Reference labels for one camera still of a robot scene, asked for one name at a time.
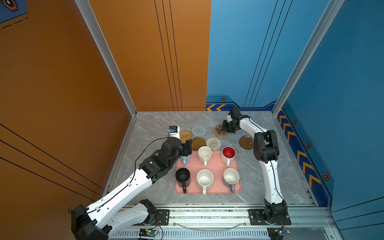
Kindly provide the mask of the white mug blue handle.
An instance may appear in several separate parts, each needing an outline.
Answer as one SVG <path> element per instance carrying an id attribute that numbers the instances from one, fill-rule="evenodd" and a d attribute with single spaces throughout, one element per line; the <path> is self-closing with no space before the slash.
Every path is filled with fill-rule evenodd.
<path id="1" fill-rule="evenodd" d="M 187 163 L 189 162 L 189 160 L 191 159 L 191 155 L 188 155 L 188 156 L 181 156 L 180 157 L 180 161 L 182 162 L 182 164 L 184 166 L 187 165 Z"/>

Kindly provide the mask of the woven orange round coaster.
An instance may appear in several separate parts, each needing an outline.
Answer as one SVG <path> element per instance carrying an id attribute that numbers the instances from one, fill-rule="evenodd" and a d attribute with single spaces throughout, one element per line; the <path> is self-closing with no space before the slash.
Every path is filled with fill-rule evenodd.
<path id="1" fill-rule="evenodd" d="M 193 138 L 193 134 L 190 131 L 180 132 L 180 140 L 182 143 L 186 143 L 187 140 L 191 140 L 192 138 Z"/>

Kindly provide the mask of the paw print brown coaster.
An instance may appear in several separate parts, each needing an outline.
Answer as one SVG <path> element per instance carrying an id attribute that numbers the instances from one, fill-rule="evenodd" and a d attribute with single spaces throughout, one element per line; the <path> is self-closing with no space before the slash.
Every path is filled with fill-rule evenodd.
<path id="1" fill-rule="evenodd" d="M 216 137 L 226 137 L 228 133 L 222 130 L 222 125 L 219 124 L 213 128 L 213 133 Z"/>

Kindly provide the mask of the grey round patterned coaster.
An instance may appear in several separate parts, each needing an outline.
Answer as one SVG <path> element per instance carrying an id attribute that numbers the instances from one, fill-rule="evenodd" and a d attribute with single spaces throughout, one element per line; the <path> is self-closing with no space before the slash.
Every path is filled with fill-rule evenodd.
<path id="1" fill-rule="evenodd" d="M 191 129 L 191 133 L 196 137 L 203 137 L 206 134 L 206 129 L 203 126 L 197 125 Z"/>

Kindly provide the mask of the dark brown round coaster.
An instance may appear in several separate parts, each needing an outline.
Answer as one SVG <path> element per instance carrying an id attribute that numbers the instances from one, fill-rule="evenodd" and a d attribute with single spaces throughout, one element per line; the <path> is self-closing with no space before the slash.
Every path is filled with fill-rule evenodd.
<path id="1" fill-rule="evenodd" d="M 254 139 L 250 136 L 242 136 L 239 139 L 239 145 L 245 150 L 252 150 L 254 148 Z"/>

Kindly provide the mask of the black mug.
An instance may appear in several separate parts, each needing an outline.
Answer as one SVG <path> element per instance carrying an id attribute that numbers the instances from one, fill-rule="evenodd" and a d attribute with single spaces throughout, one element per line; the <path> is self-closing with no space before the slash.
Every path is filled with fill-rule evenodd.
<path id="1" fill-rule="evenodd" d="M 187 188 L 191 184 L 191 173 L 187 168 L 180 168 L 176 171 L 175 178 L 177 185 L 182 188 L 183 194 L 187 194 Z"/>

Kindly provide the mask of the white mug purple handle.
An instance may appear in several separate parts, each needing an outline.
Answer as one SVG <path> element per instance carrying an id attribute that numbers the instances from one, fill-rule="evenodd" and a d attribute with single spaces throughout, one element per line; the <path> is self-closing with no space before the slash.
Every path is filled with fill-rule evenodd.
<path id="1" fill-rule="evenodd" d="M 230 192 L 236 192 L 236 184 L 240 181 L 240 174 L 233 168 L 227 168 L 223 173 L 223 184 L 229 188 Z"/>

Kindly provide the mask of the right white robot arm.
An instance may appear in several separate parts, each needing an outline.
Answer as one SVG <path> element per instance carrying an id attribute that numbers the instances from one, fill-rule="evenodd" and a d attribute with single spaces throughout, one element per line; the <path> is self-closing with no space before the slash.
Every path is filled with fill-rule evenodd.
<path id="1" fill-rule="evenodd" d="M 244 130 L 254 138 L 253 152 L 261 165 L 265 183 L 265 208 L 261 219 L 270 225 L 291 225 L 288 205 L 283 198 L 279 183 L 280 150 L 276 132 L 259 126 L 250 116 L 242 115 L 239 108 L 232 108 L 223 121 L 222 131 L 235 133 L 237 130 Z"/>

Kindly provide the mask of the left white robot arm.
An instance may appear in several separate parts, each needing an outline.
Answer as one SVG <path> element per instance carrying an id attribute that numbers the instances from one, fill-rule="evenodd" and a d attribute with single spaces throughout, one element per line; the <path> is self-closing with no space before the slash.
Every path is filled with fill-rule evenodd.
<path id="1" fill-rule="evenodd" d="M 78 205 L 71 213 L 71 231 L 77 240 L 107 240 L 122 229 L 137 225 L 157 223 L 157 209 L 148 199 L 123 210 L 136 195 L 164 177 L 178 159 L 191 155 L 192 140 L 182 143 L 168 137 L 161 149 L 147 157 L 122 184 L 100 200 L 88 205 Z"/>

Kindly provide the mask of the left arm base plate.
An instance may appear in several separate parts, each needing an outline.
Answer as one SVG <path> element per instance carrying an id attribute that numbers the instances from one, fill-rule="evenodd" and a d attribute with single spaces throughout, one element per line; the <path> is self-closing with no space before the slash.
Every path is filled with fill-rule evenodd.
<path id="1" fill-rule="evenodd" d="M 170 210 L 169 209 L 157 209 L 156 214 L 153 217 L 150 217 L 148 220 L 145 220 L 143 223 L 135 224 L 134 226 L 155 226 L 160 224 L 160 226 L 168 226 L 170 220 Z"/>

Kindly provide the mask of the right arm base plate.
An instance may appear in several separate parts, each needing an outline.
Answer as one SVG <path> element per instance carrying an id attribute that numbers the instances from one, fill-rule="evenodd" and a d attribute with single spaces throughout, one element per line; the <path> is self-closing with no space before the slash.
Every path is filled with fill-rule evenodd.
<path id="1" fill-rule="evenodd" d="M 249 219 L 252 226 L 258 225 L 285 225 L 290 226 L 292 224 L 291 218 L 288 215 L 281 215 L 268 220 L 265 210 L 262 209 L 249 209 Z"/>

